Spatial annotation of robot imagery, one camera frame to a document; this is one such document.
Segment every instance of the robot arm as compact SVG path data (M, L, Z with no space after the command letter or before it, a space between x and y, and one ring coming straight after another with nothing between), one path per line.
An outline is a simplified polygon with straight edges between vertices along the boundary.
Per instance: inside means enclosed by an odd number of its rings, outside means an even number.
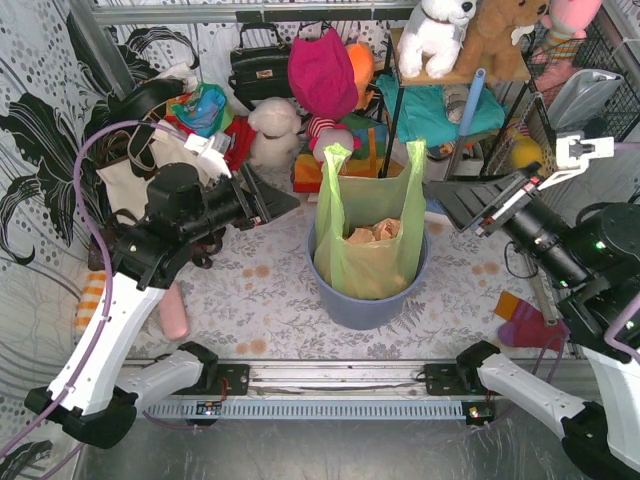
M216 148L218 140L192 136L186 144L202 152L198 161L217 179L210 188L202 187L191 165L176 163L159 169L147 187L145 218L117 244L109 318L86 364L81 362L100 328L102 308L96 310L58 376L48 387L31 390L25 399L30 410L42 413L68 389L48 418L81 442L110 448L126 435L138 411L183 388L207 391L211 387L218 358L193 342L133 375L118 374L142 323L191 259L193 242L229 224L242 230L253 228L299 205L295 198L264 183L246 163L241 171L249 191L242 189ZM66 387L79 366L74 386Z
M571 460L594 479L640 479L640 364L613 348L605 333L640 292L640 205L613 203L575 227L538 198L538 192L586 171L589 160L613 156L612 138L558 139L559 171L543 180L537 165L489 182L431 182L428 191L460 231L502 230L569 295L558 309L574 343L583 347L602 406L567 395L520 369L480 342L457 358L465 385L498 392L534 415L561 440ZM616 339L640 348L640 314Z

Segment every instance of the floral tablecloth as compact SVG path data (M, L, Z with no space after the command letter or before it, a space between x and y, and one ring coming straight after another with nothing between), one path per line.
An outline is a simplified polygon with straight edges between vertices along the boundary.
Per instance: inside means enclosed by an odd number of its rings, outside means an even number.
M265 177L290 189L287 172ZM185 267L178 282L191 321L189 339L229 359L453 358L481 339L502 347L496 330L504 320L493 309L503 291L535 304L528 282L505 270L505 236L479 238L427 224L431 261L402 314L371 331L336 325L322 307L305 259L314 214L315 205L303 201L268 225L246 232L230 228L212 269ZM155 357L175 345L164 338L153 313L131 356ZM504 351L512 357L537 354Z

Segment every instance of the tan stuffed toy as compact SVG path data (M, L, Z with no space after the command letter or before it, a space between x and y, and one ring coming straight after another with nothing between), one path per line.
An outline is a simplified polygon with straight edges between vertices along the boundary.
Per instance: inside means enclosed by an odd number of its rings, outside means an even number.
M480 66L480 57L489 54L490 69L501 80L509 80L518 66L522 36L548 11L549 0L484 0L479 13L469 23L455 70L471 75Z

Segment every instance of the black handbag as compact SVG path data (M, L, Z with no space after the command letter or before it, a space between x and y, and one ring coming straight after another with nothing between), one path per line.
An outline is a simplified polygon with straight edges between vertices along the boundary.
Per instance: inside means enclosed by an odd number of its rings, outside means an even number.
M244 48L243 34L247 30L271 30L276 35L276 45ZM269 97L293 97L287 66L291 47L284 43L273 23L247 23L240 29L240 45L229 54L233 75L229 85L235 96L247 108L253 109L251 100Z

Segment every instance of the orange striped sock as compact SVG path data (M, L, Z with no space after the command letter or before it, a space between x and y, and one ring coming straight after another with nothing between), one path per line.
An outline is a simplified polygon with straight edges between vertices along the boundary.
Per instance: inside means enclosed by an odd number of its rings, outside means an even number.
M100 297L104 290L105 283L107 281L107 275L105 272L92 272L87 278L87 283L82 290L82 296L80 297L80 303L78 304L78 311L76 313L75 329L77 333L84 333L93 317L98 304L100 303Z

